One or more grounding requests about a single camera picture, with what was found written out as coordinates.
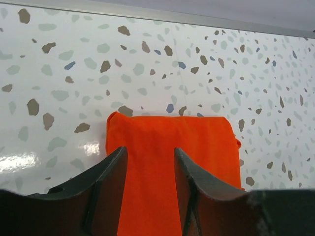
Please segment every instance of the orange cloth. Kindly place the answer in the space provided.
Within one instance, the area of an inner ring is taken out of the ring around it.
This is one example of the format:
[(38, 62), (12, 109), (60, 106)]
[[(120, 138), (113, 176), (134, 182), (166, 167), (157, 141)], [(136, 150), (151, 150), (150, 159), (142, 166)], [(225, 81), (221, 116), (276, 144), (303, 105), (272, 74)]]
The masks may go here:
[(118, 236), (181, 236), (174, 148), (241, 188), (238, 148), (223, 117), (126, 117), (107, 120), (106, 151), (126, 146), (128, 168)]

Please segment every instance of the white speckled surface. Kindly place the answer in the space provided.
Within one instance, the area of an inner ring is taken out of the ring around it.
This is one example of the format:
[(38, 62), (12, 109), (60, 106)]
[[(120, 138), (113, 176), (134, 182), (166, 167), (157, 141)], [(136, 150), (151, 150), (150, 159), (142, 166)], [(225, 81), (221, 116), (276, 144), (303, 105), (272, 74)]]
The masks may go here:
[(225, 116), (245, 189), (315, 187), (314, 45), (0, 4), (0, 187), (43, 193), (98, 163), (118, 109)]

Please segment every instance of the gray speckle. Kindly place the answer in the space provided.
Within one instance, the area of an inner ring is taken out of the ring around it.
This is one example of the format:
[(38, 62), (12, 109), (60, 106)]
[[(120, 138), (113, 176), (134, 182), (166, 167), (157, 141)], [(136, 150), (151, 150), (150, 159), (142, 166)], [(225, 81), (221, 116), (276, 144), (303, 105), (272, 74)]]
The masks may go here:
[(54, 90), (51, 92), (52, 96), (58, 101), (65, 101), (69, 97), (69, 93), (63, 90)]
[(125, 83), (131, 83), (131, 77), (125, 74), (121, 75), (121, 80)]
[(146, 96), (148, 94), (148, 92), (145, 88), (139, 88), (139, 89), (137, 89), (137, 91), (143, 96)]
[(9, 75), (15, 75), (15, 74), (19, 73), (19, 71), (20, 71), (20, 67), (18, 65), (12, 65), (6, 69), (6, 72)]
[(66, 66), (64, 67), (64, 69), (65, 69), (65, 70), (69, 70), (69, 69), (71, 69), (74, 65), (75, 65), (75, 61), (70, 62), (68, 65), (66, 65)]
[(118, 108), (121, 107), (123, 105), (123, 103), (121, 102), (112, 102), (112, 105), (110, 106), (111, 108)]
[(211, 110), (214, 111), (215, 113), (218, 113), (221, 109), (221, 104), (217, 103), (211, 106)]
[(67, 144), (66, 140), (64, 140), (60, 137), (55, 137), (48, 143), (47, 150), (53, 151), (56, 148), (63, 148), (63, 147), (65, 147), (66, 144)]
[(26, 142), (29, 138), (29, 128), (27, 126), (23, 126), (19, 133), (18, 133), (18, 138), (24, 142)]
[(238, 93), (234, 93), (233, 94), (234, 100), (236, 101), (236, 103), (240, 106), (241, 105), (241, 97)]
[(235, 70), (234, 69), (231, 69), (230, 70), (230, 79), (232, 79), (235, 75)]
[(90, 100), (89, 96), (82, 97), (82, 105), (85, 106)]
[(70, 164), (75, 168), (79, 169), (81, 172), (85, 171), (83, 162), (78, 158), (74, 159), (73, 161), (70, 161)]
[(108, 53), (110, 50), (110, 46), (107, 43), (103, 43), (97, 46), (98, 53)]
[(167, 108), (166, 108), (166, 111), (168, 113), (172, 113), (174, 111), (174, 105), (173, 104), (168, 104)]
[(136, 66), (133, 68), (133, 72), (135, 75), (142, 75), (144, 72), (144, 65), (137, 63)]
[(41, 31), (50, 31), (50, 30), (54, 30), (55, 28), (57, 28), (57, 26), (55, 24), (39, 24), (38, 28)]
[(92, 58), (85, 58), (84, 64), (87, 68), (95, 70), (97, 68), (97, 63)]

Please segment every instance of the glossy surface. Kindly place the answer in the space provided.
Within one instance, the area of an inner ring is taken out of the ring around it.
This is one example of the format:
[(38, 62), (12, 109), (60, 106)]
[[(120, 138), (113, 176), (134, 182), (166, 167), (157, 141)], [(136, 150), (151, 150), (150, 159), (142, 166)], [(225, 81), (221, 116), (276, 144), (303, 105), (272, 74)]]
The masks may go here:
[(116, 110), (225, 116), (246, 190), (315, 187), (313, 39), (1, 4), (0, 45), (1, 188), (98, 163)]

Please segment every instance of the folded towel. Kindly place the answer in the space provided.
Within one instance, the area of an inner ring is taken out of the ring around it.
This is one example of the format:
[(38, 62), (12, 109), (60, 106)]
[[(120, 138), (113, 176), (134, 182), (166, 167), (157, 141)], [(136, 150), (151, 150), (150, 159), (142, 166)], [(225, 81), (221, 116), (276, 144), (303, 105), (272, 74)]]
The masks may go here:
[(118, 236), (181, 236), (174, 148), (241, 188), (238, 148), (223, 117), (126, 117), (107, 120), (106, 151), (127, 147), (128, 168)]

